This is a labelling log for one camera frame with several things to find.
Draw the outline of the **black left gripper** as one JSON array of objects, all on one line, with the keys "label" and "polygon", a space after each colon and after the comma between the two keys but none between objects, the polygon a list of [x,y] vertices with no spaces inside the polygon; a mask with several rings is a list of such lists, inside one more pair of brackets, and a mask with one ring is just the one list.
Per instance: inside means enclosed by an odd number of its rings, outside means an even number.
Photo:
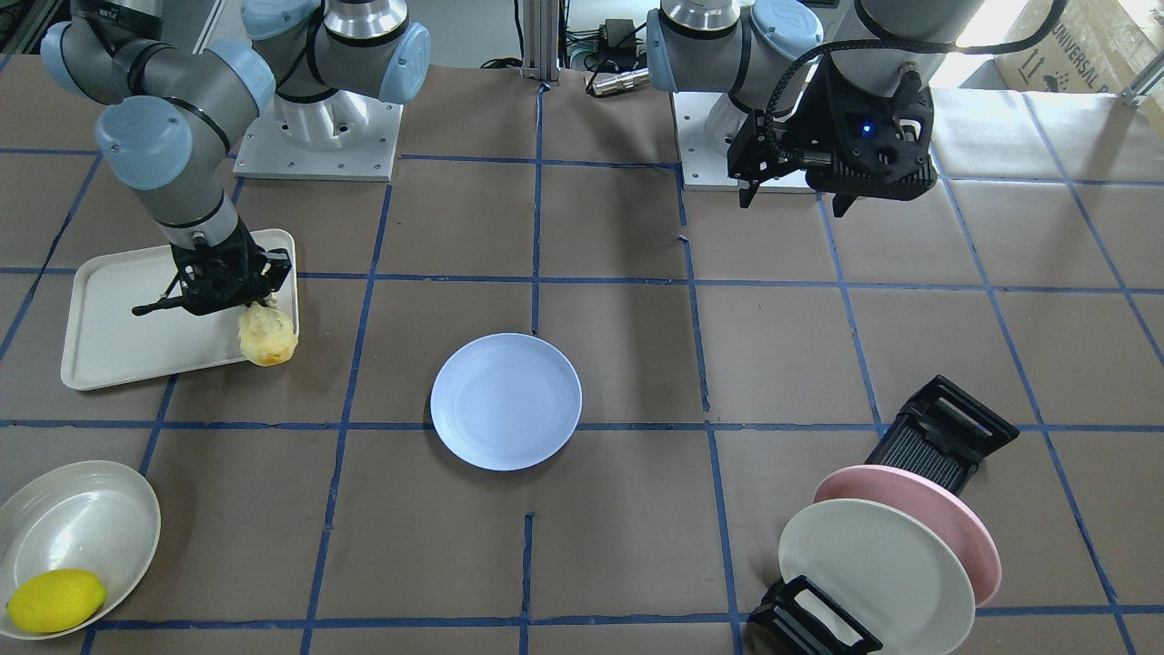
[{"label": "black left gripper", "polygon": [[[871,97],[890,98],[901,108],[901,74],[890,74],[890,87],[873,90],[860,86],[842,71],[833,59],[822,59],[812,74],[799,106],[785,120],[773,118],[765,109],[755,109],[728,149],[728,173],[738,181],[738,206],[748,211],[764,181],[786,175],[805,173],[815,168],[830,165],[828,128],[830,108],[828,90],[859,88]],[[832,216],[843,218],[860,200],[860,195],[837,192],[831,200]]]}]

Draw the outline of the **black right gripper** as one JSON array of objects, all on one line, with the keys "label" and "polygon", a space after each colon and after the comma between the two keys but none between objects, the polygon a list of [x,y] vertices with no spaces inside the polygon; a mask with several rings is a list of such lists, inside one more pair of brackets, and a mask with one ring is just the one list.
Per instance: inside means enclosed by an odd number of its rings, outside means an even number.
[{"label": "black right gripper", "polygon": [[260,304],[276,309],[277,291],[291,273],[288,248],[267,250],[251,237],[242,221],[220,244],[196,238],[192,250],[172,245],[177,266],[175,282],[180,296],[166,296],[155,302],[132,307],[133,316],[159,309],[186,309],[196,316],[215,314],[232,307]]}]

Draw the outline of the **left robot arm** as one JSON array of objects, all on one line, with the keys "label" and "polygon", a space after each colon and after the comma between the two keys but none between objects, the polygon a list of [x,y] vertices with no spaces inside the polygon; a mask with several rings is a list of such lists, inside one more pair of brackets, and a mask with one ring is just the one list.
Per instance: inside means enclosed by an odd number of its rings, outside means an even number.
[{"label": "left robot arm", "polygon": [[725,175],[748,207],[803,175],[843,215],[935,185],[930,81],[977,1],[852,1],[829,33],[801,1],[663,1],[646,17],[653,87],[717,93],[732,116]]}]

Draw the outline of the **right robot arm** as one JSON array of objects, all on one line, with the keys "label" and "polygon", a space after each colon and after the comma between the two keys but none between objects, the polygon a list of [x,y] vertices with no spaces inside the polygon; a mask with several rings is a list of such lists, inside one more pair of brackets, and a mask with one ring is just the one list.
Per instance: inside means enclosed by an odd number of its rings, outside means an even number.
[{"label": "right robot arm", "polygon": [[246,40],[183,54],[161,40],[158,1],[74,1],[40,54],[62,88],[104,107],[95,142],[169,241],[176,273],[157,302],[193,316],[267,306],[286,249],[260,247],[215,181],[219,161],[269,107],[349,93],[410,104],[432,38],[403,1],[246,1]]}]

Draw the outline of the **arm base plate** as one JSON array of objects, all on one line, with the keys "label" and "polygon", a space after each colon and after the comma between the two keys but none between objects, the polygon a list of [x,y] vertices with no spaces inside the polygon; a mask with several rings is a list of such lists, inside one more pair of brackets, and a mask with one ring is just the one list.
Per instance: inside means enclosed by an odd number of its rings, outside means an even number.
[{"label": "arm base plate", "polygon": [[393,177],[404,107],[338,91],[315,104],[275,97],[237,142],[233,173],[284,181]]},{"label": "arm base plate", "polygon": [[728,175],[728,149],[744,113],[725,93],[673,93],[672,107],[684,188],[737,190],[738,181]]}]

